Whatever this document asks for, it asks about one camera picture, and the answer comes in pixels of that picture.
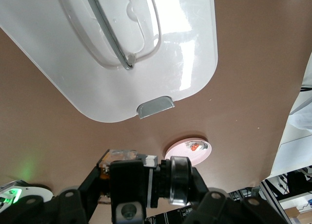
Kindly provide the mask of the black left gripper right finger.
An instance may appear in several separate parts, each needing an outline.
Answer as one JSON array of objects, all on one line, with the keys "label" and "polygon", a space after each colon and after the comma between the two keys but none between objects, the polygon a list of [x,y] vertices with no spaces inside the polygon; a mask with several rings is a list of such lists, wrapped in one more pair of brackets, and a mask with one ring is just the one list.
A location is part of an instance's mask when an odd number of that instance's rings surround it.
[{"label": "black left gripper right finger", "polygon": [[287,221],[260,197],[232,200],[218,188],[207,188],[196,168],[189,172],[188,201],[193,210],[187,216],[189,224],[286,224]]}]

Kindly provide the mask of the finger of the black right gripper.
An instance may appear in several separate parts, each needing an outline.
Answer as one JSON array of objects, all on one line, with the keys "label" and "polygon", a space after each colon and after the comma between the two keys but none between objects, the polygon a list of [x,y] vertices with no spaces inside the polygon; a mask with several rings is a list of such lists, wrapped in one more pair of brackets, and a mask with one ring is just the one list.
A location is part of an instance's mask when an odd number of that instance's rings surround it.
[{"label": "finger of the black right gripper", "polygon": [[112,162],[109,174],[112,223],[143,224],[146,218],[143,162],[141,160]]}]

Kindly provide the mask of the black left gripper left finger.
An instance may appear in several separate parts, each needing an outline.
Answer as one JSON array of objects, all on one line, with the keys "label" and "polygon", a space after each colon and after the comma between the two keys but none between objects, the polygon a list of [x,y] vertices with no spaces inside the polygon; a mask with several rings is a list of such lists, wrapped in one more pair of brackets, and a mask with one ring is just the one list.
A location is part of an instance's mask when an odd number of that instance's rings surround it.
[{"label": "black left gripper left finger", "polygon": [[100,196],[108,191],[101,180],[100,168],[94,167],[77,189],[68,189],[45,202],[42,196],[20,198],[0,213],[2,224],[87,224]]}]

